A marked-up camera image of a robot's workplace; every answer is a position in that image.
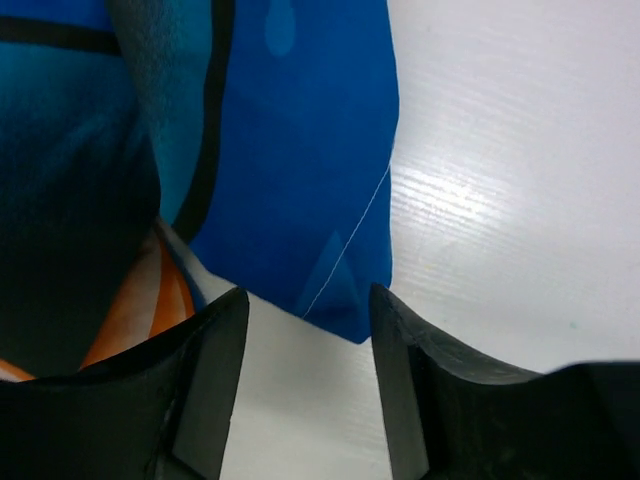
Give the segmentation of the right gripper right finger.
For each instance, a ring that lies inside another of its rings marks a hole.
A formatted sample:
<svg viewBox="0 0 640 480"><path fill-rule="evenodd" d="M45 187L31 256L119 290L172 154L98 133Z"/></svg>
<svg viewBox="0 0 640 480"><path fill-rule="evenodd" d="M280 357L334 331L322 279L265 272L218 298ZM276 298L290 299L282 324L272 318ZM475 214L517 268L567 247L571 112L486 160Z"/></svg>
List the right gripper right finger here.
<svg viewBox="0 0 640 480"><path fill-rule="evenodd" d="M635 479L639 365L540 374L422 319L381 285L372 349L396 479Z"/></svg>

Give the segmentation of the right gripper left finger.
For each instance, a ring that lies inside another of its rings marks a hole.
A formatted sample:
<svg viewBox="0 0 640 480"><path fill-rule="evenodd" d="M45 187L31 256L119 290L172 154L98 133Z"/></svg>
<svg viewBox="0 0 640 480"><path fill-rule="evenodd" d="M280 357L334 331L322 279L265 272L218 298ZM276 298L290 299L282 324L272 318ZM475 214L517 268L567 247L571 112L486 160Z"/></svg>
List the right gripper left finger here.
<svg viewBox="0 0 640 480"><path fill-rule="evenodd" d="M232 289L68 376L1 385L5 479L216 479L248 330Z"/></svg>

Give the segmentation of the blue Mickey cloth placemat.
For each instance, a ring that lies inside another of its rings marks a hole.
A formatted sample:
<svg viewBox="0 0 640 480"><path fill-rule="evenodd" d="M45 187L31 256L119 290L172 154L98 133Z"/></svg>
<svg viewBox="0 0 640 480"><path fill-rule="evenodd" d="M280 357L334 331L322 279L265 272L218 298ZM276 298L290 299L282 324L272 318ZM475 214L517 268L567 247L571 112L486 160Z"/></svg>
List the blue Mickey cloth placemat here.
<svg viewBox="0 0 640 480"><path fill-rule="evenodd" d="M204 306L185 258L353 343L391 279L384 1L5 1L1 377Z"/></svg>

